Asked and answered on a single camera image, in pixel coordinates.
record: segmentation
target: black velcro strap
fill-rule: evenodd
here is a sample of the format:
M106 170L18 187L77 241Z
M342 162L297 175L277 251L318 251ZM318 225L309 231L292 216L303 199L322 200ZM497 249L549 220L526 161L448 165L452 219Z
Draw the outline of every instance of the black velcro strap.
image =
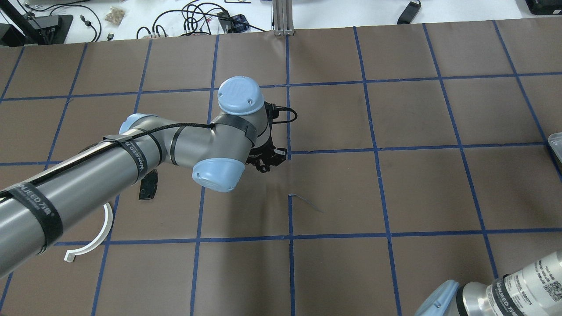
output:
M144 178L144 176L148 172L148 162L144 153L141 148L137 145L137 143L132 139L131 136L127 135L109 135L104 136L103 141L114 141L118 142L124 150L126 150L137 165L137 181Z
M213 124L228 125L237 128L244 132L246 138L252 142L252 146L256 144L257 140L257 129L252 123L244 120L240 116L222 114L217 116L212 122Z
M465 287L464 285L461 286L457 290L457 294L456 294L457 310L459 311L460 316L468 316L468 313L466 312L466 307L464 307L464 299L463 299L464 287Z
M62 236L62 220L57 209L41 191L29 182L18 183L8 192L16 201L29 209L41 225L45 234L45 244L38 254L42 254L47 247Z
M132 129L140 130L141 132L146 132L145 129L142 129L140 127L133 127ZM162 162L164 161L164 155L162 154L162 147L160 146L160 142L152 134L147 134L146 136L149 136L154 141L154 144L158 148L158 153L160 154L160 161L158 162L158 165L162 164Z
M511 299L511 296L507 292L507 288L505 287L504 279L507 277L506 274L503 277L497 278L492 283L492 296L496 301L496 305L500 309L503 315L505 316L523 316L523 313L519 310L519 308Z

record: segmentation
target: black plastic piece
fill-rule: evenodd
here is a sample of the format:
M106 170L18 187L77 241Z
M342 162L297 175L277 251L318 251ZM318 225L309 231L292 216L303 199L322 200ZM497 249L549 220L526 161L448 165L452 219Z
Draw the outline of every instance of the black plastic piece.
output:
M139 200L151 200L158 189L158 171L156 169L147 173L140 181Z
M12 22L24 33L24 35L30 39L32 43L37 43L39 45L45 45L45 40L37 32L26 17L21 15L9 1L0 0L0 10L2 10L6 16L12 20Z
M44 29L45 31L50 29L58 29L61 25L61 19L58 15L51 15L51 16L38 16L34 20L30 20L31 26L34 29Z
M57 30L55 30L55 34L53 36L53 38L51 39L51 44L64 44L65 40L66 40L66 36L69 33L70 30L70 25L72 24L72 21L74 19L74 17L70 14L66 14L66 15L59 15L60 19L60 24Z
M265 144L250 150L246 164L255 166L261 173L266 173L271 171L271 166L277 167L285 160L287 160L287 150L273 146L270 136Z
M411 23L412 20L415 18L416 14L418 14L418 11L420 11L421 6L422 6L421 3L410 1L410 3L408 3L406 8L404 9L404 12L402 12L400 17L398 18L397 24Z
M562 15L562 0L526 0L532 14Z
M86 25L87 27L92 26L92 22L86 20L86 18L82 14L80 15L80 19L82 20L82 22L84 22L84 25Z
M26 43L25 36L11 24L0 24L0 46L17 47Z
M228 11L221 11L216 14L219 18L220 26L223 27L223 31L225 33L233 33L234 32L234 25L232 24L232 18Z
M275 104L273 103L264 103L265 112L268 115L268 124L269 129L273 126L273 119L279 117L279 111L275 110ZM258 148L252 148L250 150L250 154L248 155L248 159L246 159L247 165L253 165L256 169L261 173L266 173L271 171L271 166L277 167L282 162L287 159L287 149L285 148L276 148L273 145L273 140L271 135L269 135L269 139L265 144Z

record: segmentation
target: robotic arm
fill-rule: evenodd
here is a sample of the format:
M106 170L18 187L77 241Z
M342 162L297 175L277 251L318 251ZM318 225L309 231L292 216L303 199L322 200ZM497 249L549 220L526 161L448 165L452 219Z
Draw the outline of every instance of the robotic arm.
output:
M119 135L1 191L0 277L163 162L193 168L195 182L229 192L245 164L267 172L286 159L271 127L280 111L293 112L293 120L294 111L265 102L259 85L243 76L225 81L218 98L222 112L209 125L133 114Z

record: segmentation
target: blue tape grid line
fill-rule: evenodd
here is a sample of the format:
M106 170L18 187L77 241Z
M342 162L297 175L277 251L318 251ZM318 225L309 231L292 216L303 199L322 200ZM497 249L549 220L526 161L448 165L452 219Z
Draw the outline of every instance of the blue tape grid line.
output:
M4 91L2 91L2 95L0 96L0 103L2 103L2 101L4 100L4 97L6 96L6 92L8 92L8 87L10 86L10 83L12 82L13 75L16 73L17 66L20 64L21 56L23 56L24 50L25 50L25 47L22 47L21 50L20 50L20 54L18 55L16 63L14 64L12 72L10 73L10 77L8 78L8 81L6 82L6 86L4 87Z
M495 20L493 20L492 23L493 23L494 28L496 29L497 37L500 39L501 46L504 48L505 56L507 57L507 60L509 61L509 65L511 66L511 70L513 71L513 75L515 76L515 80L517 80L517 84L519 85L519 89L521 89L521 93L523 94L523 98L525 98L525 103L527 104L527 107L529 108L529 112L533 116L533 120L534 120L535 124L537 125L538 132L541 134L542 141L547 143L548 136L545 134L544 130L542 129L542 126L541 126L540 121L538 120L537 114L535 113L535 111L533 109L533 106L531 105L531 101L529 100L529 97L528 97L527 93L525 92L525 88L523 87L523 83L521 82L520 75L517 73L517 70L515 69L515 65L513 64L513 60L511 59L511 56L509 55L509 51L507 50L507 46L505 45L504 38L501 36L500 29L498 28ZM556 159L556 157L554 156L554 153L551 150L549 150L549 155L550 155L550 159L552 160L552 163L554 164L554 168L556 169L556 172L558 173L558 178L562 182L562 172L561 172L560 168L558 167L557 159Z
M53 137L53 142L51 143L51 149L49 150L49 155L47 156L47 162L45 163L45 170L49 168L49 164L51 163L51 157L53 156L53 151L55 151L55 145L57 143L58 134L61 131L62 122L64 121L66 115L66 110L69 107L70 101L72 101L72 92L74 91L76 80L78 79L78 75L80 74L80 68L82 68L82 62L84 61L84 56L86 55L87 49L88 49L88 43L84 44L84 49L82 50L82 55L80 56L80 61L78 62L78 67L76 68L74 79L72 80L72 85L70 86L69 94L66 96L65 106L62 108L61 118L58 121L57 130L55 131L55 136Z
M13 272L8 275L6 279L6 285L4 285L4 291L2 291L2 297L0 297L0 312L2 311L2 306L4 306L4 301L6 300L6 295L8 294L8 289L10 288L10 283L12 282Z
M115 203L113 206L113 222L115 222L115 216L117 215L117 207L119 206L119 195L115 197ZM96 283L96 291L94 293L94 302L92 303L92 313L90 316L95 316L96 310L98 308L98 300L99 300L99 291L102 287L102 280L103 280L103 272L105 271L105 263L107 260L107 252L109 251L109 246L111 244L111 235L113 234L113 225L109 234L107 234L106 242L103 246L103 256L102 256L102 263L99 266L99 274L98 274L98 282Z
M366 80L367 83L385 83L385 82L415 82L427 80L458 80L458 79L485 79L485 78L514 78L525 76L552 76L562 75L562 72L557 73L529 73L529 74L503 74L503 75L480 75L480 76L446 76L446 77L426 77L426 78L395 78L395 79L374 79ZM315 83L285 83L285 84L269 84L261 85L260 88L289 88L289 87L312 87L316 85L345 85L345 84L361 84L363 81L342 81L342 82L315 82ZM192 89L170 89L170 90L152 90L141 91L141 94L156 94L156 93L174 93L174 92L196 92L196 91L212 91L217 88L192 88ZM73 94L72 98L91 98L91 97L107 97L107 96L128 96L131 94L138 94L138 91L131 92L112 92L112 93L92 93L92 94ZM4 98L4 101L27 101L27 100L48 100L48 99L64 99L68 96L41 96L41 97L19 97L19 98Z
M423 236L463 236L486 234L531 234L531 233L556 233L562 232L562 227L550 228L510 228L487 229L476 231L427 231L427 232L393 232L392 237L423 237ZM154 245L159 243L209 243L209 242L252 242L269 240L310 240L310 239L344 239L344 238L387 238L386 233L347 233L347 234L305 234L305 235L273 235L254 237L209 237L209 238L175 238L153 240L111 240L104 241L102 245ZM55 246L84 246L89 241L61 241Z
M287 196L289 213L289 291L291 292L291 316L296 316L296 298L294 296L294 235L293 235L293 197Z
M492 246L490 245L490 240L488 239L488 234L486 233L486 225L484 223L484 218L482 217L482 211L480 209L480 203L478 202L478 197L476 196L476 189L474 188L474 183L472 181L472 175L470 174L470 169L468 167L468 162L466 160L466 155L463 149L463 143L460 139L459 130L457 129L455 117L453 115L453 111L451 108L451 104L449 103L449 97L447 96L447 89L445 88L445 83L441 78L441 71L439 70L439 64L437 64L437 59L435 57L435 51L433 50L433 46L431 44L431 39L429 38L429 33L427 31L427 27L423 24L423 30L425 33L425 38L427 39L427 44L429 46L429 51L431 53L431 57L433 59L433 63L435 65L435 70L437 72L437 76L439 77L439 83L441 85L441 90L443 91L443 97L445 99L445 104L447 105L447 111L449 112L449 117L451 118L451 124L453 126L453 130L455 131L455 137L457 139L457 143L459 146L459 152L461 158L463 160L464 170L466 172L466 178L468 180L468 184L470 186L470 192L472 193L472 199L474 201L474 207L476 208L476 213L478 214L478 220L480 222L480 228L482 230L482 236L484 237L484 244L486 244L486 250L488 252L488 257L490 259L490 266L492 267L492 272L494 278L498 277L497 268L496 268L496 261L494 260L493 253L492 253Z
M213 96L215 94L215 75L216 75L216 60L219 55L219 39L220 35L215 39L215 52L212 61L211 73L211 89L209 91L209 110L207 111L207 123L211 122ZM199 201L199 217L197 220L197 239L195 243L195 254L193 257L193 277L191 281L191 298L189 300L189 315L193 316L195 313L195 295L197 293L197 274L199 270L199 253L201 247L201 228L203 226L203 208L205 204L205 187L201 187L201 198Z
M371 116L371 104L369 101L369 90L367 89L367 80L365 76L365 66L363 64L363 55L361 53L361 44L359 43L359 36L357 34L357 28L353 27L353 34L355 36L355 43L357 45L357 55L359 56L359 64L361 66L361 76L363 79L363 90L365 92L365 104L367 109L367 119L369 121L369 129L371 132L371 140L373 142L373 148L378 148L377 146L377 139L375 137L375 131L373 127L373 117ZM390 269L392 274L392 284L394 288L394 297L396 301L396 310L398 316L402 316L402 306L400 305L400 293L398 291L398 278L396 276L396 265L394 261L394 250L392 248L392 231L390 229L390 222L388 220L388 210L386 205L386 198L384 195L384 184L383 184L383 177L380 171L380 160L379 160L379 153L378 149L374 150L375 156L375 166L377 168L377 179L379 184L379 191L380 191L380 201L382 203L383 208L383 217L384 217L384 229L387 238L387 245L388 245L388 258L390 260Z
M144 67L142 69L142 75L140 76L139 90L137 92L137 100L135 101L135 109L133 113L137 113L139 109L139 103L141 101L142 89L144 86L144 78L146 77L146 69L148 68L148 59L150 58L150 50L152 49L152 39L148 41L148 48L146 49L146 58L144 59Z

